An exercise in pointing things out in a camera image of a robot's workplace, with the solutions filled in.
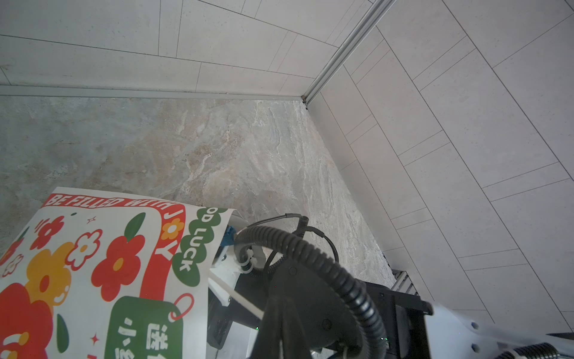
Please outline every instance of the white rod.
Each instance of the white rod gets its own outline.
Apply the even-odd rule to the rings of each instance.
[[[227,283],[225,283],[221,278],[217,277],[213,272],[210,271],[210,279],[212,279],[215,283],[217,283],[220,287],[223,288],[231,297],[239,304],[241,304],[245,309],[249,310],[253,315],[255,315],[259,319],[263,319],[263,311],[256,307],[252,302],[245,299],[244,296],[234,291]]]

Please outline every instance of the green tag graphic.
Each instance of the green tag graphic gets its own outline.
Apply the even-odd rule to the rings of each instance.
[[[104,359],[181,359],[183,321],[175,304],[124,296],[111,310]]]
[[[221,223],[219,214],[225,211],[225,208],[202,208],[197,211],[197,219],[189,223],[189,234],[181,239],[181,253],[172,258],[173,273],[183,284],[190,287],[199,284],[197,265],[207,257],[205,245],[213,241],[213,227]]]

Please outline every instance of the printed sticker sheet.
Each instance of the printed sticker sheet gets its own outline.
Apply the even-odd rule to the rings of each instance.
[[[0,358],[204,358],[232,211],[56,188],[0,258]]]

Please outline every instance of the aluminum corner strip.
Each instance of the aluminum corner strip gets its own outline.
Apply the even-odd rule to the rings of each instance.
[[[224,99],[301,101],[297,96],[215,94],[181,91],[113,90],[109,88],[75,88],[45,86],[0,86],[0,96],[54,96],[104,98],[167,98],[167,99]]]
[[[309,105],[321,89],[329,82],[337,70],[343,65],[361,41],[371,32],[377,22],[386,14],[396,0],[375,0],[355,29],[335,52],[319,76],[313,81],[309,89],[302,96],[306,105]]]

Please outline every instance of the tiled wall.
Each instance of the tiled wall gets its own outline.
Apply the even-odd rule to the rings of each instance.
[[[5,0],[0,85],[300,96],[369,0]]]
[[[574,327],[574,11],[399,0],[309,105],[394,269],[480,322]]]

